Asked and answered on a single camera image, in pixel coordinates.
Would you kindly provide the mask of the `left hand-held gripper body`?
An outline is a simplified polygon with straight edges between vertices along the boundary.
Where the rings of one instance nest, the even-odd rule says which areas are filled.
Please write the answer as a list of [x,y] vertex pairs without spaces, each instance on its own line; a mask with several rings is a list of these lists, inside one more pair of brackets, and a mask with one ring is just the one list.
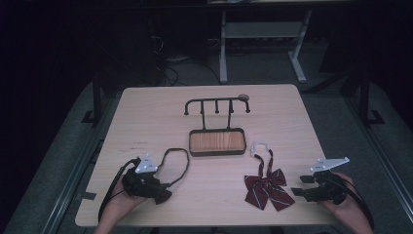
[[154,174],[158,171],[149,154],[142,158],[137,158],[134,162],[134,167],[128,169],[122,179],[125,191],[130,196],[146,197],[150,191],[158,191],[152,187],[153,184],[158,184],[160,181],[154,178]]

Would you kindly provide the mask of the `grey metal stand frame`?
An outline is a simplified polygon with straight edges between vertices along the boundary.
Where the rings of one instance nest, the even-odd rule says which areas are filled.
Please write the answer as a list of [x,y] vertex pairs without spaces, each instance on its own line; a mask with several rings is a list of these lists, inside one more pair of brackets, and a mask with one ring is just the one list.
[[219,82],[228,82],[226,42],[228,39],[269,39],[295,38],[296,45],[288,52],[289,60],[299,83],[306,83],[307,79],[299,61],[299,54],[306,36],[312,10],[308,10],[301,21],[270,21],[270,22],[230,22],[227,14],[222,13],[220,54],[219,54]]

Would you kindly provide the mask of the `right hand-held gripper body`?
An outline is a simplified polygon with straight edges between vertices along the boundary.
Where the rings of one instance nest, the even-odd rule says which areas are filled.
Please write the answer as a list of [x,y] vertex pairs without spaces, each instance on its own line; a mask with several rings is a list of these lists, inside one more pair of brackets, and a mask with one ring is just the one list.
[[349,163],[350,159],[317,159],[310,168],[313,180],[318,187],[308,189],[305,199],[308,202],[331,201],[334,205],[341,204],[346,199],[347,185],[344,179],[331,172],[332,169]]

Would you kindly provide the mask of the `black hook rack wooden base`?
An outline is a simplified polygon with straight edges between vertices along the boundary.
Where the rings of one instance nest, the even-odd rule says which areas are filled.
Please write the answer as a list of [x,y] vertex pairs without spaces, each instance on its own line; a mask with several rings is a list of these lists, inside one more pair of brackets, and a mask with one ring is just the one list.
[[[250,112],[249,101],[239,100],[238,97],[209,97],[192,98],[184,105],[184,115],[189,115],[189,106],[192,103],[200,105],[202,127],[189,132],[189,151],[194,157],[243,155],[246,151],[246,138],[243,128],[232,128],[232,114],[234,102],[240,101],[245,105],[245,112]],[[220,102],[227,103],[227,124],[225,128],[208,129],[206,121],[206,104],[213,103],[215,114],[220,113]]]

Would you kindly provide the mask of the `black metal stand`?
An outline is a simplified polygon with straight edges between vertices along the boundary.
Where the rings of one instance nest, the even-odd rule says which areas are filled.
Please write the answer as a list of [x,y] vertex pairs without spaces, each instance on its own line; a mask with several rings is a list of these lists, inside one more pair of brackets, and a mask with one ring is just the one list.
[[370,79],[365,66],[359,68],[359,106],[358,116],[363,125],[369,128],[371,125],[384,125],[385,121],[378,110],[369,109]]
[[95,75],[92,81],[93,85],[93,109],[88,110],[83,119],[82,123],[89,123],[93,126],[96,126],[102,116],[102,100],[101,100],[101,77],[99,75]]

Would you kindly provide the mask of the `person's left hand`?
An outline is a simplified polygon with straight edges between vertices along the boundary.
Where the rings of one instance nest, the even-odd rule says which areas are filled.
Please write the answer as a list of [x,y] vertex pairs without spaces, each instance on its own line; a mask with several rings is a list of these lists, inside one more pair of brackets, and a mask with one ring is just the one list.
[[110,195],[106,210],[111,214],[127,215],[135,207],[146,201],[145,197],[130,196],[125,190],[122,180],[119,179]]

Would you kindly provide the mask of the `striped burgundy bow tie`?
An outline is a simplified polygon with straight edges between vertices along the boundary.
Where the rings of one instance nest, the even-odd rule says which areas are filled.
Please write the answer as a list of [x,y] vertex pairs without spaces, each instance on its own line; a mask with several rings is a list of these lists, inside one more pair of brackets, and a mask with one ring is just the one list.
[[[270,155],[267,171],[264,171],[264,160],[256,153],[256,147],[264,145]],[[295,201],[283,189],[286,179],[281,169],[273,170],[274,152],[270,144],[256,140],[250,147],[250,155],[260,161],[258,175],[245,175],[244,185],[247,189],[244,200],[250,205],[264,211],[268,202],[271,202],[277,212],[291,207]]]

